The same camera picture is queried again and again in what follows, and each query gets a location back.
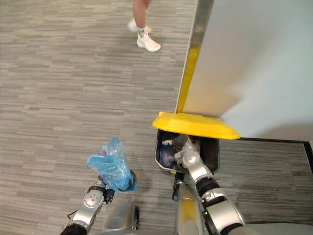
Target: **blue plastic bag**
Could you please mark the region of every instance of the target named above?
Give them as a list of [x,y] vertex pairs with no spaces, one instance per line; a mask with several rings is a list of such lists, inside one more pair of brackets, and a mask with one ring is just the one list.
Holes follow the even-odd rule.
[[87,165],[103,178],[106,189],[135,190],[135,176],[128,167],[126,154],[119,138],[111,138],[109,145],[102,146],[100,153],[89,156]]

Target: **black floor trim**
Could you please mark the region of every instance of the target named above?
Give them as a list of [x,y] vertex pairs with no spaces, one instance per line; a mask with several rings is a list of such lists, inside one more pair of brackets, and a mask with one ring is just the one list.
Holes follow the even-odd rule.
[[275,140],[275,139],[260,139],[260,138],[240,138],[240,141],[263,141],[263,142],[278,142],[278,143],[301,143],[304,145],[305,151],[308,156],[311,172],[313,174],[313,151],[308,141],[291,141],[291,140]]
[[303,145],[304,145],[305,151],[307,152],[311,171],[313,173],[313,151],[312,151],[312,147],[310,145],[310,142],[304,143]]

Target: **person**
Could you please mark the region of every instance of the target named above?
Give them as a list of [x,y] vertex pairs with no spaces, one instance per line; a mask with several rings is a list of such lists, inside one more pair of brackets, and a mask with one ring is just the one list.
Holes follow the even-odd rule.
[[160,50],[161,45],[150,38],[149,33],[152,30],[146,26],[146,9],[150,2],[151,0],[134,0],[134,18],[128,22],[127,28],[129,31],[137,32],[138,47],[156,52]]

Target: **trash can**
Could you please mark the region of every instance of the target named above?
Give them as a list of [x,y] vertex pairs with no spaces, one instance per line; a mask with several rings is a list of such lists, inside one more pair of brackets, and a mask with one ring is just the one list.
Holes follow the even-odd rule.
[[219,118],[204,117],[195,114],[160,112],[153,126],[158,129],[156,138],[155,161],[164,170],[187,173],[181,165],[174,162],[165,167],[160,161],[162,141],[174,139],[179,134],[186,134],[200,144],[200,157],[212,173],[219,169],[219,139],[235,140],[240,134]]

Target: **sock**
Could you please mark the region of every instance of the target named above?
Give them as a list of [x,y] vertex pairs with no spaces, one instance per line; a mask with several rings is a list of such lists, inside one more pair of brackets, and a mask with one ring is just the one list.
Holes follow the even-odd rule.
[[138,35],[140,36],[140,38],[143,38],[146,34],[147,34],[147,29],[146,29],[146,27],[144,27],[144,28],[138,28]]

